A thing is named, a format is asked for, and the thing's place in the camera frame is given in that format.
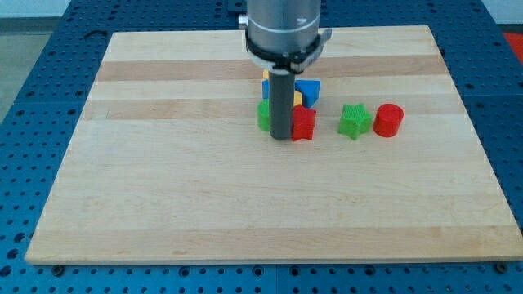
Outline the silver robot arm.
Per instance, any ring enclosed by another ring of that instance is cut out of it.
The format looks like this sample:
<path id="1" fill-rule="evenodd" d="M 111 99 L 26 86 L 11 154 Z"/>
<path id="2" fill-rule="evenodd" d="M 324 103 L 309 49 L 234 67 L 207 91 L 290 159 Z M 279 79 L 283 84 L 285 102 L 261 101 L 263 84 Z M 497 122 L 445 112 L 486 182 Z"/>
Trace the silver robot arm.
<path id="1" fill-rule="evenodd" d="M 289 140 L 295 77 L 320 57 L 332 30 L 320 30 L 320 0 L 247 0 L 238 16 L 253 62 L 269 72 L 270 135 Z"/>

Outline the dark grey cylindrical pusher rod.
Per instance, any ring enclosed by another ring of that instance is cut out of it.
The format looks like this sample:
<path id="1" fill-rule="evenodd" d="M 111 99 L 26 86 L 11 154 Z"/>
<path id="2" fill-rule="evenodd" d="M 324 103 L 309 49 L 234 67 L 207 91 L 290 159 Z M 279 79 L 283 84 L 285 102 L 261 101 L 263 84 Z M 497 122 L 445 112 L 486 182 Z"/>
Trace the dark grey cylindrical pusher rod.
<path id="1" fill-rule="evenodd" d="M 270 135 L 276 140 L 288 140 L 293 129 L 293 74 L 269 72 Z"/>

